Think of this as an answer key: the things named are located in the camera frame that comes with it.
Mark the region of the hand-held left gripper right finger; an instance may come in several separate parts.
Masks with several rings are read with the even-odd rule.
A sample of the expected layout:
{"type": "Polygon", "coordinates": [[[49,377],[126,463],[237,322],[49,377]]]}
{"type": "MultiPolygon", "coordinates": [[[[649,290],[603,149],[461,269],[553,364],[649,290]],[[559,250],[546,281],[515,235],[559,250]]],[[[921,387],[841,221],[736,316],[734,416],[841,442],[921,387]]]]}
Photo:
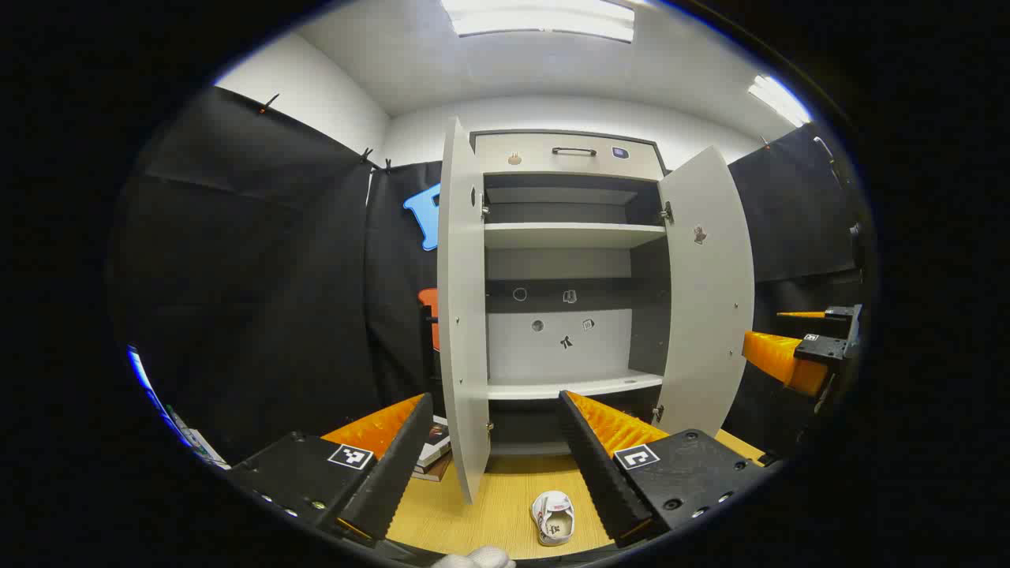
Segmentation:
{"type": "Polygon", "coordinates": [[[668,434],[589,397],[558,395],[560,431],[618,547],[682,538],[771,478],[769,465],[699,429],[668,434]]]}

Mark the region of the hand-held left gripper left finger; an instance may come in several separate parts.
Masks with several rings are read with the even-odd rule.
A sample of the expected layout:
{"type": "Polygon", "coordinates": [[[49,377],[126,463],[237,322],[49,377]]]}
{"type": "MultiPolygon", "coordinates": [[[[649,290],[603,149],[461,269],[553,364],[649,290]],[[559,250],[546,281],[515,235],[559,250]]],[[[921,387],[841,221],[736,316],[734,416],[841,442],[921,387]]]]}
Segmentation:
{"type": "Polygon", "coordinates": [[[290,432],[230,469],[230,480],[281,514],[335,538],[386,538],[433,423],[429,393],[324,436],[290,432]]]}

